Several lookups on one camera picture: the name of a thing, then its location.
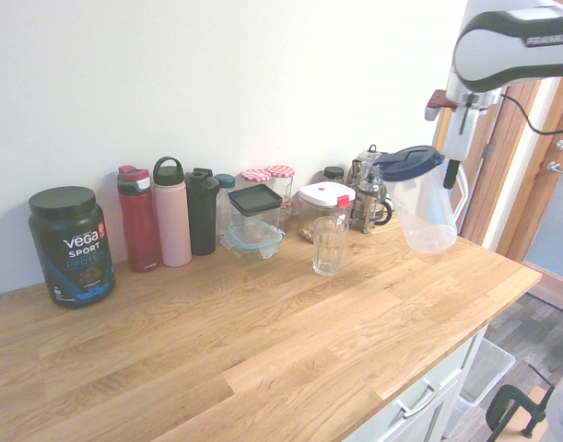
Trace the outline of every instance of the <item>black water bottle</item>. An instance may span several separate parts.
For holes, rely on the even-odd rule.
[[[216,198],[219,181],[210,169],[194,169],[185,180],[189,206],[191,253],[205,256],[216,250]]]

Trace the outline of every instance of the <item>wooden countertop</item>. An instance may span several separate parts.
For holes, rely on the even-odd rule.
[[[540,278],[464,239],[416,254],[397,222],[349,232],[333,277],[312,254],[121,263],[81,310],[1,295],[0,441],[341,440]]]

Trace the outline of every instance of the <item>white wall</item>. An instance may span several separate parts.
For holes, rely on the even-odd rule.
[[[42,281],[27,200],[92,188],[125,259],[115,171],[294,166],[429,144],[461,0],[0,0],[0,293]]]

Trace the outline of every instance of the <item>red water bottle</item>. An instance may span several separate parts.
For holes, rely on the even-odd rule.
[[[150,272],[160,262],[160,241],[147,169],[121,166],[117,190],[130,269],[137,273]]]

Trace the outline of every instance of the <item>pink water bottle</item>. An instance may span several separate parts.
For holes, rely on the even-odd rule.
[[[122,205],[123,233],[130,269],[137,273],[150,272],[160,263],[160,241],[152,206],[150,174],[147,169],[121,166],[117,190]]]
[[[176,166],[162,166],[169,160]],[[153,177],[162,260],[170,267],[180,267],[191,260],[187,186],[181,163],[163,157],[154,166]]]

